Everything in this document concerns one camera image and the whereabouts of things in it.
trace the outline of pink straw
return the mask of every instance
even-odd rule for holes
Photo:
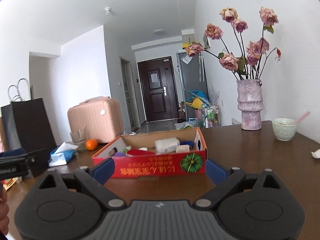
[[[296,121],[296,123],[300,123],[304,118],[306,118],[311,112],[310,111],[307,111],[305,112],[302,116],[300,116],[298,118],[298,120]]]

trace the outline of pink suitcase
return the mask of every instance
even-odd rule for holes
[[[72,132],[86,128],[87,138],[109,143],[123,134],[120,104],[110,97],[88,99],[68,110]]]

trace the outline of bottle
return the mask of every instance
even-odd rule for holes
[[[126,147],[126,148],[124,148],[122,151],[121,151],[121,153],[124,153],[124,154],[126,154],[128,151],[130,151],[132,149],[132,147],[131,146],[128,146],[128,147]]]

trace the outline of dried rose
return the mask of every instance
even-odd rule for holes
[[[263,42],[262,42],[262,38],[261,38],[259,40],[259,45],[262,46],[261,53],[266,54],[267,50],[269,50],[270,48],[269,42],[265,38],[263,38]]]
[[[211,38],[213,40],[218,40],[222,37],[223,31],[218,27],[211,23],[207,25],[207,28],[205,29],[205,36],[207,38]]]
[[[247,46],[247,52],[248,54],[259,56],[261,52],[261,45],[258,42],[250,41],[249,45]]]
[[[225,54],[221,59],[219,59],[220,64],[227,70],[238,70],[239,58],[233,56],[232,53]]]
[[[237,10],[231,7],[222,9],[219,14],[222,16],[223,20],[229,23],[238,18]]]
[[[257,55],[254,55],[254,54],[248,54],[248,56],[247,56],[248,63],[251,66],[257,65],[259,59],[260,59],[260,57]]]
[[[194,43],[186,48],[186,52],[189,57],[194,57],[203,50],[204,50],[204,47],[202,47],[201,43]]]
[[[262,22],[266,25],[266,27],[271,27],[275,23],[278,23],[278,16],[275,14],[275,12],[272,9],[268,9],[265,7],[261,7],[260,11],[260,18]]]
[[[237,32],[241,33],[243,32],[245,29],[248,28],[248,25],[245,21],[242,21],[241,19],[235,19],[232,23],[231,23],[232,27],[234,27],[236,29]]]

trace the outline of purple textured vase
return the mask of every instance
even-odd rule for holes
[[[262,89],[260,80],[238,80],[238,109],[242,112],[241,128],[244,130],[261,129],[261,114],[263,109]]]

